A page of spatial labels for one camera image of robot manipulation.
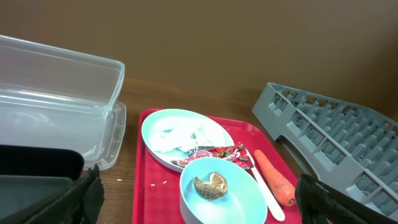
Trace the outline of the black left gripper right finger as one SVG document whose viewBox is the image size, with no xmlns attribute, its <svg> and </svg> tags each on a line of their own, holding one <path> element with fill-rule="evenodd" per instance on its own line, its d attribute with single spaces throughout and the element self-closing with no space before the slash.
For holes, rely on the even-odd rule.
<svg viewBox="0 0 398 224">
<path fill-rule="evenodd" d="M 295 199 L 303 224 L 397 224 L 308 174 L 301 174 Z"/>
</svg>

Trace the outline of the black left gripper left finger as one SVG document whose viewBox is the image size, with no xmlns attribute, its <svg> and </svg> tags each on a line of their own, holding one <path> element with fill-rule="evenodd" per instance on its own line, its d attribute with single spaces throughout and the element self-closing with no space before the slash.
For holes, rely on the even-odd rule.
<svg viewBox="0 0 398 224">
<path fill-rule="evenodd" d="M 30 224 L 96 224 L 104 202 L 98 165 L 88 169 L 63 195 L 27 220 Z"/>
</svg>

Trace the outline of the orange carrot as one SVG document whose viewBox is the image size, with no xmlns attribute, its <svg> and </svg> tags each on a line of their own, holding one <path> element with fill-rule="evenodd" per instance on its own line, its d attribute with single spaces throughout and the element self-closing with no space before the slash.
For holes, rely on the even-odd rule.
<svg viewBox="0 0 398 224">
<path fill-rule="evenodd" d="M 275 199 L 286 207 L 294 205 L 295 187 L 272 165 L 262 151 L 255 150 L 254 158 Z"/>
</svg>

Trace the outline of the white plastic spoon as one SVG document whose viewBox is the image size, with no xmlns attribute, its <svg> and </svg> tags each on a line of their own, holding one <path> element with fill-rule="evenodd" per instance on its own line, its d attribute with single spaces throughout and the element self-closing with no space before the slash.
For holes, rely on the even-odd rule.
<svg viewBox="0 0 398 224">
<path fill-rule="evenodd" d="M 264 179 L 261 177 L 259 171 L 256 169 L 254 159 L 250 155 L 250 152 L 246 149 L 246 153 L 248 157 L 250 158 L 253 167 L 250 168 L 256 182 L 259 185 L 259 188 L 261 190 L 261 193 L 264 196 L 265 202 L 267 204 L 267 207 L 271 213 L 271 215 L 274 217 L 275 220 L 278 222 L 283 222 L 285 220 L 285 213 L 283 212 L 282 208 L 280 207 L 279 203 L 273 196 L 272 192 L 268 188 L 267 184 L 265 183 Z"/>
</svg>

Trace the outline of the red snack wrapper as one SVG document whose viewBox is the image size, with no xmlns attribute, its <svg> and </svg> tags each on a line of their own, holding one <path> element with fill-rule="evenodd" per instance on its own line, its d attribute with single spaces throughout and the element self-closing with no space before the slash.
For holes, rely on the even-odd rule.
<svg viewBox="0 0 398 224">
<path fill-rule="evenodd" d="M 187 158 L 172 160 L 170 162 L 173 165 L 184 168 L 192 161 L 202 157 L 216 157 L 224 159 L 243 169 L 251 169 L 254 167 L 254 164 L 249 157 L 249 153 L 243 144 L 223 147 L 198 146 L 189 150 Z"/>
</svg>

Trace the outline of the brown mushroom piece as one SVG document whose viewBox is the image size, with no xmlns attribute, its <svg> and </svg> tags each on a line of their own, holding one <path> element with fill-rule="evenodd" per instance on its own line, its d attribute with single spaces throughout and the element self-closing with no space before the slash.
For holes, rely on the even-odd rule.
<svg viewBox="0 0 398 224">
<path fill-rule="evenodd" d="M 215 200 L 224 196 L 228 191 L 228 182 L 219 172 L 210 175 L 209 182 L 205 183 L 198 177 L 194 178 L 195 190 L 208 200 Z"/>
</svg>

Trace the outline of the light blue bowl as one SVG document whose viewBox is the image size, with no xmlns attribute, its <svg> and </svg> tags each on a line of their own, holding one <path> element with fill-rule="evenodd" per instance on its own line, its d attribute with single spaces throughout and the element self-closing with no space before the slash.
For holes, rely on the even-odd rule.
<svg viewBox="0 0 398 224">
<path fill-rule="evenodd" d="M 208 182 L 219 172 L 228 183 L 227 193 L 215 200 L 202 197 L 194 188 L 198 177 Z M 203 157 L 186 166 L 180 176 L 180 212 L 185 223 L 264 224 L 267 204 L 258 183 L 244 169 L 215 157 Z"/>
</svg>

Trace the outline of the light blue plate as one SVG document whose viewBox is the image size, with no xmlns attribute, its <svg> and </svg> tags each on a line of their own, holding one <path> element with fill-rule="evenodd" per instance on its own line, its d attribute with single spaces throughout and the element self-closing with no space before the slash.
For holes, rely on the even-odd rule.
<svg viewBox="0 0 398 224">
<path fill-rule="evenodd" d="M 189 157 L 198 146 L 232 146 L 227 130 L 215 120 L 183 109 L 162 109 L 144 116 L 141 137 L 149 153 L 163 166 L 181 172 L 172 161 Z"/>
</svg>

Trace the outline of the white napkin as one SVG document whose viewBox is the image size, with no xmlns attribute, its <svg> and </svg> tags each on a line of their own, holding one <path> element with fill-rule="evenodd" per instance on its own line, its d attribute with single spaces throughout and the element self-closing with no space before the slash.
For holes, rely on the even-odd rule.
<svg viewBox="0 0 398 224">
<path fill-rule="evenodd" d="M 157 120 L 150 129 L 149 142 L 154 151 L 174 149 L 188 152 L 198 146 L 222 146 L 221 127 L 202 118 L 166 117 Z"/>
</svg>

